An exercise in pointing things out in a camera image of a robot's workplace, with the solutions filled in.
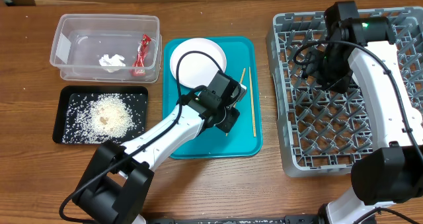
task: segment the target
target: red wrapped candy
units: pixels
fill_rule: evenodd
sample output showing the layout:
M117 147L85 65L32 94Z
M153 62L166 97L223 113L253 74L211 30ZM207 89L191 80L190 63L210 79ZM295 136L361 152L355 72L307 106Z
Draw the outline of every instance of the red wrapped candy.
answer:
M143 35L143 40L141 41L141 45L138 48L138 54L137 59L135 60L132 67L144 67L144 59L148 54L149 50L149 44L150 44L151 38L147 35ZM144 76L145 70L144 69L133 69L131 70L132 76Z

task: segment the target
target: wooden chopstick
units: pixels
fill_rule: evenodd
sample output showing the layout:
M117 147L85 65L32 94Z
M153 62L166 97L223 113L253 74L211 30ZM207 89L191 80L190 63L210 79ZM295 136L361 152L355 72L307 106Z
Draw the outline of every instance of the wooden chopstick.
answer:
M240 84L243 84L244 74L245 74L245 68L244 68L244 70L243 70L243 75L241 75L241 80L239 81L239 83L240 83Z
M251 81L251 67L249 67L250 72L250 95L251 95L251 116L252 116L252 134L254 137L256 134L256 118L254 116L254 99L252 97L252 81Z

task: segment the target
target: blue placemat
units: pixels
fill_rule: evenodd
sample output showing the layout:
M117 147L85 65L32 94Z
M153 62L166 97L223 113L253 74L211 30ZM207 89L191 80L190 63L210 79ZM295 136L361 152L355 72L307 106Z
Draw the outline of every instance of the blue placemat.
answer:
M163 70L163 118L166 118L178 100L176 80L172 76L169 61L174 49L189 38L171 40L165 47ZM263 145L262 118L258 97L258 80L254 46L243 36L207 38L216 42L225 52L227 68L225 74L239 81L246 68L243 84L247 93L236 108L241 115L231 132L226 136L217 128L210 128L196 139L189 141L177 149L171 157L174 159L199 159L218 157L246 157L257 154ZM252 91L254 97L254 114L256 120L256 137L252 134L251 97L249 67L251 67ZM182 86L182 94L190 89Z

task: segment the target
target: gray plastic basket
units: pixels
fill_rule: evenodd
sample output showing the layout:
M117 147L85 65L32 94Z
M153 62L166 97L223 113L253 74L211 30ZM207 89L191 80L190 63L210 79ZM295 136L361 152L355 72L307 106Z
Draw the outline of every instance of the gray plastic basket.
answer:
M423 112L423 8L359 13L360 17L385 16L392 23L404 84L413 107ZM323 12L281 13L273 18L266 37L278 103L282 165L292 177L346 174L357 160L372 152L360 88L353 84L345 94L322 91L314 78L300 79L300 67L292 62L301 45L325 39L325 28Z

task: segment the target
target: round plate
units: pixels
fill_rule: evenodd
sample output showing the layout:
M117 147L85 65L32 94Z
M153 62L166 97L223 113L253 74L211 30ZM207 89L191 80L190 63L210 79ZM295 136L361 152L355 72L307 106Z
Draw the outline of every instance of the round plate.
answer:
M186 52L201 51L214 58L222 68L223 72L226 70L226 56L222 48L215 42L205 38L193 38L177 46L171 55L171 71L173 77L176 79L176 66L180 57ZM200 85L208 86L218 68L214 62L202 54L189 54L182 59L179 66L179 81L181 85L188 88L195 88Z

